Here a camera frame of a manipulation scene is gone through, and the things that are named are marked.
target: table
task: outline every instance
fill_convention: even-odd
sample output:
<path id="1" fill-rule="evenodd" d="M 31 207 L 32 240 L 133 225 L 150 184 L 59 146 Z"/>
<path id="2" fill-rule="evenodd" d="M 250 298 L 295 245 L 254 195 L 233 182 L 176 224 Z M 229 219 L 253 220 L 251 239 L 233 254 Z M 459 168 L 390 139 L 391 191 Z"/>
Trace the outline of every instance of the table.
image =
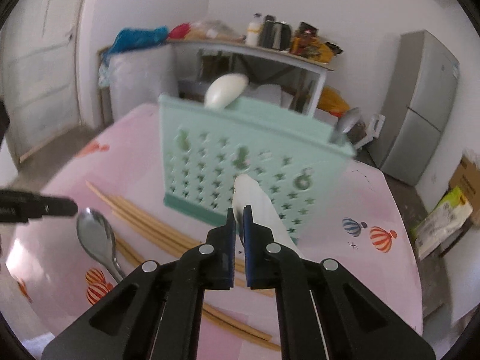
<path id="1" fill-rule="evenodd" d="M 159 143 L 159 112 L 155 104 L 143 104 L 100 134 L 72 159 L 45 187 L 46 194 L 67 195 L 79 207 L 94 207 L 112 227 L 146 259 L 159 263 L 174 258 L 145 240 L 113 216 L 111 209 L 86 186 L 88 180 L 104 192 L 122 195 L 163 222 L 183 233 L 204 240 L 210 226 L 165 207 Z M 363 163 L 352 161 L 345 171 L 328 207 L 328 215 L 314 215 L 298 247 L 306 258 L 340 261 L 375 295 L 419 334 L 422 333 L 422 291 L 415 257 L 400 213 L 383 174 Z M 343 218 L 352 218 L 386 230 L 398 237 L 391 250 L 383 253 L 371 243 L 368 229 L 352 237 L 342 227 Z M 64 330 L 90 304 L 86 273 L 99 269 L 114 284 L 106 269 L 83 251 L 76 238 L 75 219 L 46 218 L 15 230 L 7 268 L 21 283 L 31 307 L 55 335 Z M 242 251 L 240 242 L 237 250 Z M 133 267 L 120 255 L 126 273 Z M 263 330 L 279 343 L 275 300 L 245 288 L 207 291 L 205 302 L 222 312 Z M 198 359 L 246 360 L 280 359 L 274 352 L 246 342 L 202 320 Z"/>
<path id="2" fill-rule="evenodd" d="M 254 56 L 261 59 L 268 59 L 270 61 L 281 62 L 291 67 L 301 68 L 304 71 L 309 71 L 317 75 L 317 81 L 313 88 L 311 95 L 312 101 L 308 106 L 306 114 L 314 117 L 317 109 L 320 95 L 329 71 L 334 71 L 331 64 L 316 62 L 310 59 L 303 58 L 298 55 L 289 54 L 275 49 L 267 49 L 264 47 L 247 46 L 243 43 L 236 42 L 219 42 L 217 40 L 204 39 L 170 39 L 168 43 L 174 47 L 193 47 L 199 50 L 223 51 L 232 54 L 239 54 L 243 56 Z"/>

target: refrigerator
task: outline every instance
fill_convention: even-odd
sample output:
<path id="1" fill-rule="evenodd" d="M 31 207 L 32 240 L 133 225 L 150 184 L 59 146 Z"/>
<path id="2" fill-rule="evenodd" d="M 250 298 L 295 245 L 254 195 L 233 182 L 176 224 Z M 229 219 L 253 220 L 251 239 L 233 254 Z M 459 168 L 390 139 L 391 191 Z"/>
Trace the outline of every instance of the refrigerator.
<path id="1" fill-rule="evenodd" d="M 447 125 L 458 76 L 458 60 L 431 33 L 401 36 L 381 111 L 385 124 L 367 147 L 383 173 L 416 185 Z"/>

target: screw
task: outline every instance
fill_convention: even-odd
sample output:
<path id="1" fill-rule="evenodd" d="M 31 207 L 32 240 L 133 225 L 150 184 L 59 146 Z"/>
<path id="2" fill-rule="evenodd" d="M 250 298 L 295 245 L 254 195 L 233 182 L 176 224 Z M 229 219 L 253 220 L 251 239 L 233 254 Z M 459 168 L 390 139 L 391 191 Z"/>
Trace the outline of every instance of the screw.
<path id="1" fill-rule="evenodd" d="M 157 269 L 157 263 L 155 261 L 145 261 L 142 265 L 142 270 L 144 272 L 153 272 Z"/>
<path id="2" fill-rule="evenodd" d="M 267 252 L 269 253 L 278 253 L 282 250 L 282 247 L 277 243 L 271 243 L 267 245 Z"/>
<path id="3" fill-rule="evenodd" d="M 334 259 L 326 259 L 323 262 L 323 268 L 327 269 L 327 271 L 336 271 L 338 263 Z"/>
<path id="4" fill-rule="evenodd" d="M 213 253 L 214 250 L 215 248 L 210 244 L 203 244 L 201 247 L 198 248 L 198 251 L 201 254 L 210 254 Z"/>

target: cardboard box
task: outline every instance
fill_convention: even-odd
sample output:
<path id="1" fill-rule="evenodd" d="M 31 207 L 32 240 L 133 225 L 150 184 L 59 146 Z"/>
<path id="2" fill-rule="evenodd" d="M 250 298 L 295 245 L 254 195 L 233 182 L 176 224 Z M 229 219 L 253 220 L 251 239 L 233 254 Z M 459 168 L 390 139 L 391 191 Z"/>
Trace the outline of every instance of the cardboard box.
<path id="1" fill-rule="evenodd" d="M 470 219 L 480 225 L 480 170 L 477 166 L 463 156 L 448 185 L 460 187 L 473 208 Z"/>

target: green plastic basket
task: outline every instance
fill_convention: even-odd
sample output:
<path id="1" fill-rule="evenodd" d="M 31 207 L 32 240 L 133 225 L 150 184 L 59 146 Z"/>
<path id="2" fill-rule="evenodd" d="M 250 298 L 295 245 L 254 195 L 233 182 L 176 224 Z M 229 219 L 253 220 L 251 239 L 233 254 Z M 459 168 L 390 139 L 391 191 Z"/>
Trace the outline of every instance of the green plastic basket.
<path id="1" fill-rule="evenodd" d="M 292 238 L 328 199 L 355 151 L 328 142 L 332 127 L 240 97 L 224 110 L 160 96 L 165 205 L 225 224 L 242 173 L 267 193 Z"/>

